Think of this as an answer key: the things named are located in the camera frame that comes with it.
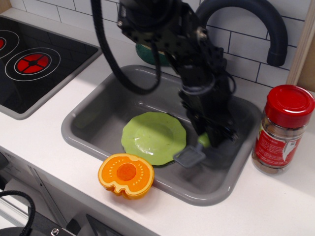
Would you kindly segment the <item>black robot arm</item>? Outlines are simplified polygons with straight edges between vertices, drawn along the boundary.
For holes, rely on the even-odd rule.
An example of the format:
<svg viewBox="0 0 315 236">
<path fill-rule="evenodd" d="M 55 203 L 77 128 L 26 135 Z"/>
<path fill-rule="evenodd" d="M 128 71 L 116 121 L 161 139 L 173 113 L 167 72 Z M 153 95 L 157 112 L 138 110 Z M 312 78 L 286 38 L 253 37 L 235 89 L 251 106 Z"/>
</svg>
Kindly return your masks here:
<svg viewBox="0 0 315 236">
<path fill-rule="evenodd" d="M 122 0 L 118 16 L 126 37 L 150 47 L 156 59 L 163 52 L 180 76 L 179 96 L 196 133 L 206 133 L 213 147 L 235 141 L 228 109 L 235 83 L 223 49 L 212 44 L 191 7 L 180 0 Z"/>
</svg>

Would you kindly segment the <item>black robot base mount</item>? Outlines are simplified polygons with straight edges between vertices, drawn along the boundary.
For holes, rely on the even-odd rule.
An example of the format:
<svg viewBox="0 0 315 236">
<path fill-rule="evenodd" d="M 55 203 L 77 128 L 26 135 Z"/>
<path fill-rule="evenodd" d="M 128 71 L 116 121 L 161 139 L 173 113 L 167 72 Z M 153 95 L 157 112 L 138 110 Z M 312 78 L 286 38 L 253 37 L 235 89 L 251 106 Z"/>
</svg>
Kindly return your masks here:
<svg viewBox="0 0 315 236">
<path fill-rule="evenodd" d="M 21 226 L 2 228 L 1 236 L 84 236 L 81 227 L 71 220 L 66 228 L 28 207 L 27 222 Z"/>
</svg>

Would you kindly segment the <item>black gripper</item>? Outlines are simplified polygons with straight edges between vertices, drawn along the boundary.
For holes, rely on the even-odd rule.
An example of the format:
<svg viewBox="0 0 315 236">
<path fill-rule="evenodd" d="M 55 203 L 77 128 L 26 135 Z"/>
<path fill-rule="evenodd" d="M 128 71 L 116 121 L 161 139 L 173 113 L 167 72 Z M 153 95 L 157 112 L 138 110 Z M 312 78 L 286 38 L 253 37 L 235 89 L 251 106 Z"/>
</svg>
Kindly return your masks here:
<svg viewBox="0 0 315 236">
<path fill-rule="evenodd" d="M 225 140 L 238 139 L 235 120 L 228 108 L 236 83 L 228 73 L 211 79 L 204 86 L 183 85 L 179 96 L 197 135 L 208 133 L 211 146 L 217 148 Z"/>
</svg>

